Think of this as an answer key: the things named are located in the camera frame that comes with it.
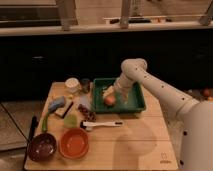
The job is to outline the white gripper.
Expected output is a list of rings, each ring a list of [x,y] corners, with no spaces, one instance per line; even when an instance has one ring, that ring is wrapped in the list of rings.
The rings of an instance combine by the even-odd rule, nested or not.
[[[123,103],[128,101],[128,94],[133,86],[133,81],[127,77],[118,77],[114,83],[114,91],[121,97]]]

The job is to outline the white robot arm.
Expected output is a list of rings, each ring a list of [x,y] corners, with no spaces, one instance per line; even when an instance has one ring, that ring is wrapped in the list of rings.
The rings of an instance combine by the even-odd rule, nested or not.
[[[121,63],[114,89],[126,96],[135,82],[172,108],[184,123],[179,171],[213,171],[213,101],[198,101],[149,74],[142,58]]]

